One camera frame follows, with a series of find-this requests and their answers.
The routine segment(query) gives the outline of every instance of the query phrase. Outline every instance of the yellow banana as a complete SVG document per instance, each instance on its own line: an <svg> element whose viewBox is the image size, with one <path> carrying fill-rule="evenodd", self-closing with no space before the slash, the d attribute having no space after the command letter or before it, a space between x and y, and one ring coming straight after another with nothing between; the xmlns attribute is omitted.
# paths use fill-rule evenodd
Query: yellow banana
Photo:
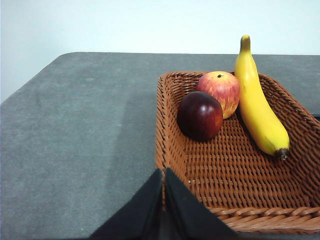
<svg viewBox="0 0 320 240"><path fill-rule="evenodd" d="M282 160L287 159L289 136L263 93L251 54L249 35L241 38L234 75L240 82L240 114L254 141L263 152L280 156Z"/></svg>

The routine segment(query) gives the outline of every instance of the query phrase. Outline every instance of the gray table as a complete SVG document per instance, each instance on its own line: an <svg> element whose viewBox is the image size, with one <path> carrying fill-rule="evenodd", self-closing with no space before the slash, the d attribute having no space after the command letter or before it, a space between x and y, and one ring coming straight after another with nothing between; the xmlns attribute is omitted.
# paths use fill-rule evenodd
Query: gray table
<svg viewBox="0 0 320 240"><path fill-rule="evenodd" d="M320 115L320 56L254 57L259 72ZM2 239L90 235L154 170L158 77L232 71L235 59L89 52L55 59L1 105Z"/></svg>

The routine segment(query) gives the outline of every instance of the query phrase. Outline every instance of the apple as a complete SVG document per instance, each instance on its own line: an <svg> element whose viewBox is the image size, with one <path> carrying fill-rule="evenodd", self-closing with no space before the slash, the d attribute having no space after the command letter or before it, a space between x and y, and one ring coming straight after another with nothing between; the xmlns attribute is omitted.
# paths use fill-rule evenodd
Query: apple
<svg viewBox="0 0 320 240"><path fill-rule="evenodd" d="M219 132L223 112L220 103L213 96L203 91L193 91L181 100L176 121L184 135L205 142Z"/></svg>
<svg viewBox="0 0 320 240"><path fill-rule="evenodd" d="M202 75L195 90L208 93L219 101L223 111L223 119L229 118L238 107L240 83L229 72L211 71Z"/></svg>

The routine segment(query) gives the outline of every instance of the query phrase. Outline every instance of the woven basket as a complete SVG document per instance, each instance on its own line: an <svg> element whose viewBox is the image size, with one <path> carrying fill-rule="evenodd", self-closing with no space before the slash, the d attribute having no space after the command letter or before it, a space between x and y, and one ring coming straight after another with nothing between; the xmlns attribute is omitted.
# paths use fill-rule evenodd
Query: woven basket
<svg viewBox="0 0 320 240"><path fill-rule="evenodd" d="M195 197L240 232L320 232L320 123L276 80L259 74L263 92L290 138L288 160L263 153L240 113L208 142L184 136L180 101L205 72L169 72L157 86L156 167L177 174Z"/></svg>

